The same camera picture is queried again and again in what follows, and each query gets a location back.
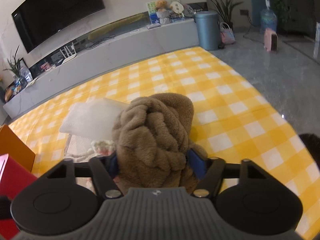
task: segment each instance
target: yellow plaid blanket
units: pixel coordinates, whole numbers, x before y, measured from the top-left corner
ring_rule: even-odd
[[[103,97],[130,102],[160,92],[188,96],[195,107],[191,138],[209,156],[228,163],[255,161],[302,200],[297,232],[306,239],[318,233],[320,174],[315,162],[292,127],[249,82],[199,47],[107,73],[47,101],[10,127],[36,153],[32,172],[40,176],[63,159],[67,134],[59,128],[74,103]]]

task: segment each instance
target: potted plant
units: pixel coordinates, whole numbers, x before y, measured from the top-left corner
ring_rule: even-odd
[[[233,29],[233,22],[232,22],[232,11],[236,6],[239,6],[242,2],[234,2],[233,0],[210,0],[214,3],[215,7],[218,10],[222,20],[229,25],[231,29]]]
[[[10,70],[11,72],[13,72],[16,83],[18,82],[16,86],[21,85],[21,88],[25,88],[27,85],[27,81],[23,76],[21,76],[21,64],[20,64],[21,58],[16,58],[18,49],[19,49],[19,46],[17,47],[16,53],[14,54],[14,56],[12,56],[14,62],[12,62],[11,54],[10,54],[10,60],[7,59],[10,68],[5,68],[4,70]]]

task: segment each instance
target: cable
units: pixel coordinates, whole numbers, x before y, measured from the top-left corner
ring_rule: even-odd
[[[104,43],[105,41],[114,39],[115,37],[116,37],[116,36],[115,36],[114,34],[113,34],[113,35],[110,35],[110,36],[108,36],[108,37],[106,37],[106,38],[103,38],[103,39],[101,39],[101,40],[98,40],[98,41],[93,42],[92,45],[90,45],[89,47],[87,47],[87,48],[85,48],[85,49],[87,49],[87,50],[89,50],[89,49],[94,49],[95,47],[99,46],[100,44]]]
[[[255,40],[255,39],[252,39],[252,38],[246,37],[246,35],[250,32],[251,27],[258,27],[258,26],[255,26],[255,25],[253,25],[253,24],[252,24],[252,21],[251,21],[251,19],[250,19],[250,16],[249,16],[249,15],[247,15],[247,19],[248,19],[248,21],[249,21],[249,23],[250,23],[250,26],[249,26],[248,31],[247,31],[245,34],[243,34],[243,35],[242,35],[242,38],[247,39],[247,40],[250,40],[250,41],[258,42],[258,43],[260,43],[260,44],[264,44],[264,43],[263,43],[263,42],[261,42],[261,41],[257,41],[257,40]]]

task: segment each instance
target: tv stand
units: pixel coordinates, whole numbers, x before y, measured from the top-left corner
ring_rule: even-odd
[[[193,19],[124,33],[94,49],[83,50],[73,60],[44,72],[33,85],[18,93],[3,108],[16,119],[97,76],[146,58],[197,45],[199,40]]]

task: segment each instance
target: brown plush toy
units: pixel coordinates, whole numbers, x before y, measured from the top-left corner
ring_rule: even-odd
[[[167,8],[167,1],[166,0],[158,0],[156,1],[156,10],[159,12],[165,11]]]
[[[119,188],[185,187],[198,184],[186,158],[194,149],[202,159],[207,152],[189,139],[194,108],[186,96],[161,93],[131,101],[112,130],[119,165]]]

